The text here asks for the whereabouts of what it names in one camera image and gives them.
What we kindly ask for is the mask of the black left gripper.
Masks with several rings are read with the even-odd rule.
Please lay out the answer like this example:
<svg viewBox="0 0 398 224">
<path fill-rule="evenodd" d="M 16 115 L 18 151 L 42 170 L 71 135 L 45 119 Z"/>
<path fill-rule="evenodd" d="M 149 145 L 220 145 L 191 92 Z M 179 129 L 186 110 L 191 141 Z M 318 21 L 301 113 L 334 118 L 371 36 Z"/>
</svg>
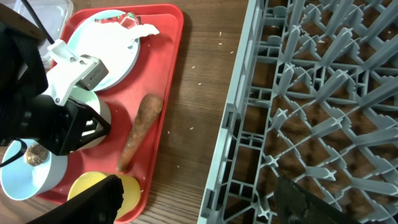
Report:
<svg viewBox="0 0 398 224">
<path fill-rule="evenodd" d="M 86 103 L 69 98 L 57 106 L 47 95 L 1 98 L 1 146 L 33 139 L 57 156 L 66 156 L 106 136 L 110 122 Z"/>
</svg>

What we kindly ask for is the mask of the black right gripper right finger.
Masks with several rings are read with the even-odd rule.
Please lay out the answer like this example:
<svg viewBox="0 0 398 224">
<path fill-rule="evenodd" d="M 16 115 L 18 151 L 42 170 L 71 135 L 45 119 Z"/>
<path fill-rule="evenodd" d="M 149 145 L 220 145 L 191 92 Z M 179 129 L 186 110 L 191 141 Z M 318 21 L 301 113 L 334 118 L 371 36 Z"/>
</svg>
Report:
<svg viewBox="0 0 398 224">
<path fill-rule="evenodd" d="M 281 224 L 359 224 L 295 182 L 278 178 L 274 202 Z"/>
</svg>

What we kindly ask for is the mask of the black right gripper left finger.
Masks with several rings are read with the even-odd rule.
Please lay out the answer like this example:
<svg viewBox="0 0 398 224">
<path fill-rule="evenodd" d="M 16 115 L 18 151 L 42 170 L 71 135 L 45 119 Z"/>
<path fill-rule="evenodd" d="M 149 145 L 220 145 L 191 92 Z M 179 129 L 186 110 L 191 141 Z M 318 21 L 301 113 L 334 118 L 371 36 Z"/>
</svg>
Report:
<svg viewBox="0 0 398 224">
<path fill-rule="evenodd" d="M 110 175 L 27 224 L 113 224 L 123 193 L 122 180 Z"/>
</svg>

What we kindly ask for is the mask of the yellow plastic cup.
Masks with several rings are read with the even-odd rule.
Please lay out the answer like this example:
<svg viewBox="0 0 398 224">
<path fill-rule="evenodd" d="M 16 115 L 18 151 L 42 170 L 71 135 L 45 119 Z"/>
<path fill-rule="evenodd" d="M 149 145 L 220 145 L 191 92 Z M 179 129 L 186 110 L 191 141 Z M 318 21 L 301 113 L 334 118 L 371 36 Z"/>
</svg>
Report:
<svg viewBox="0 0 398 224">
<path fill-rule="evenodd" d="M 109 175 L 110 174 L 98 171 L 90 171 L 82 174 L 72 184 L 67 200 L 72 199 L 92 185 L 97 184 L 99 181 L 105 179 Z M 116 174 L 116 176 L 121 179 L 124 189 L 123 203 L 116 216 L 116 221 L 118 222 L 123 216 L 125 216 L 125 214 L 135 209 L 139 203 L 141 199 L 141 187 L 138 181 L 130 175 Z"/>
</svg>

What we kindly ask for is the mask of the brown food scrap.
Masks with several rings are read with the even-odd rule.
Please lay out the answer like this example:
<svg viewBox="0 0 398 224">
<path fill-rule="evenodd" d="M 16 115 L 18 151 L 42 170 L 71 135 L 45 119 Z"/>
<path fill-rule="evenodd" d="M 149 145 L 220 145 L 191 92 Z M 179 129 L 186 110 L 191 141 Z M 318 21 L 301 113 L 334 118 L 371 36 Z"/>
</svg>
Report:
<svg viewBox="0 0 398 224">
<path fill-rule="evenodd" d="M 24 162 L 30 166 L 38 166 L 45 162 L 49 151 L 40 144 L 29 146 L 24 154 Z"/>
</svg>

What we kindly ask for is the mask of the mint green bowl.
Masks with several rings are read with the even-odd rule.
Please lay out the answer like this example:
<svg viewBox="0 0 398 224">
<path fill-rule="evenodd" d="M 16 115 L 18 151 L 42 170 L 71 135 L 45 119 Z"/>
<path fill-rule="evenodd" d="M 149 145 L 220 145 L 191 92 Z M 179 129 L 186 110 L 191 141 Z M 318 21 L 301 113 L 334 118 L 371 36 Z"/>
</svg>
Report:
<svg viewBox="0 0 398 224">
<path fill-rule="evenodd" d="M 95 92 L 93 91 L 88 91 L 84 90 L 78 86 L 74 86 L 71 95 L 70 95 L 74 100 L 78 100 L 82 103 L 87 104 L 88 106 L 92 107 L 102 118 L 104 118 L 109 124 L 111 124 L 111 112 L 109 110 L 108 105 L 106 104 L 105 101 L 102 99 L 99 99 L 98 96 L 96 95 Z M 82 137 L 85 137 L 89 134 L 93 134 L 95 131 L 101 131 L 103 130 L 102 125 L 97 124 L 95 130 L 90 130 L 90 131 L 85 131 L 81 135 Z M 89 149 L 92 147 L 97 146 L 103 139 L 106 137 L 101 136 L 100 138 L 94 139 L 88 144 L 85 144 L 84 146 L 78 148 L 77 150 L 83 150 L 83 149 Z"/>
</svg>

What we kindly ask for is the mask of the light blue bowl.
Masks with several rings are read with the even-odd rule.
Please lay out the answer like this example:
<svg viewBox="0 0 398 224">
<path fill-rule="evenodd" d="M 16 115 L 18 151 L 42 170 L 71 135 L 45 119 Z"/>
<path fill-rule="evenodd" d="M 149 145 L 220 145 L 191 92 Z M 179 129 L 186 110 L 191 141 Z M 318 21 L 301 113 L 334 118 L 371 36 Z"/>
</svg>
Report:
<svg viewBox="0 0 398 224">
<path fill-rule="evenodd" d="M 49 152 L 46 160 L 31 166 L 20 157 L 1 168 L 1 187 L 13 200 L 26 200 L 53 189 L 66 173 L 67 156 Z"/>
</svg>

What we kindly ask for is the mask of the orange carrot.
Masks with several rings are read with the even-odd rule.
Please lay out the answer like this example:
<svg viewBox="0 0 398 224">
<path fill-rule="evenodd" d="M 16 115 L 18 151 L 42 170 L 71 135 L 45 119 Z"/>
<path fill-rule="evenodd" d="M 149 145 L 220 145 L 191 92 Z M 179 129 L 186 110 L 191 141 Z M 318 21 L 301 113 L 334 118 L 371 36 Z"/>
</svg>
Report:
<svg viewBox="0 0 398 224">
<path fill-rule="evenodd" d="M 143 97 L 139 109 L 129 133 L 127 141 L 116 166 L 117 172 L 125 172 L 129 166 L 130 161 L 139 149 L 150 127 L 160 115 L 163 108 L 163 99 L 155 94 L 146 94 Z"/>
</svg>

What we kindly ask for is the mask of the white napkin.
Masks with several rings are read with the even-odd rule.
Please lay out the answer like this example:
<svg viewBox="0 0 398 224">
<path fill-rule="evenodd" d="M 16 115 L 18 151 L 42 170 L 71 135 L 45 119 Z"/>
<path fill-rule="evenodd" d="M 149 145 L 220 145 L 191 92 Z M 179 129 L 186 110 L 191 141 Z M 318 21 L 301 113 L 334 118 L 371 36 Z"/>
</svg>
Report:
<svg viewBox="0 0 398 224">
<path fill-rule="evenodd" d="M 91 23 L 80 34 L 76 51 L 100 59 L 107 68 L 122 67 L 130 61 L 130 46 L 136 39 L 157 35 L 160 31 L 152 24 L 143 24 L 131 29 L 118 23 Z"/>
</svg>

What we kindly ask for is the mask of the red foil wrapper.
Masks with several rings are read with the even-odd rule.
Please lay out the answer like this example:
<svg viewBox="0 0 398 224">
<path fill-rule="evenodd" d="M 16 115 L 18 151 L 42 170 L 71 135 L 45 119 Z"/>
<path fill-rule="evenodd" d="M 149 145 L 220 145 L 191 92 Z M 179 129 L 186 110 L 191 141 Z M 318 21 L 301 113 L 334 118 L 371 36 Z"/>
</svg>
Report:
<svg viewBox="0 0 398 224">
<path fill-rule="evenodd" d="M 127 12 L 118 16 L 108 17 L 105 19 L 95 19 L 94 21 L 100 24 L 118 23 L 127 29 L 131 29 L 141 24 L 141 19 L 132 12 Z"/>
</svg>

